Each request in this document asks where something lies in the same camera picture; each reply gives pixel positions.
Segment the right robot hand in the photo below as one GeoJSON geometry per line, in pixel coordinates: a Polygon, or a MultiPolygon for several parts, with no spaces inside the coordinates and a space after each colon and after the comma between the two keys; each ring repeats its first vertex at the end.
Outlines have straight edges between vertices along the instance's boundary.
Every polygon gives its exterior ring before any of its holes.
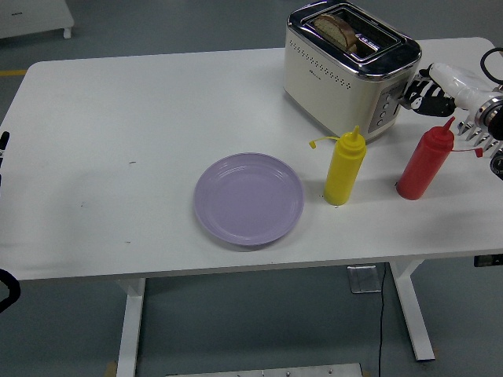
{"type": "Polygon", "coordinates": [[[444,63],[430,64],[409,82],[400,97],[402,107],[420,115],[447,117],[458,108],[480,120],[502,106],[502,94],[473,72],[444,63]]]}

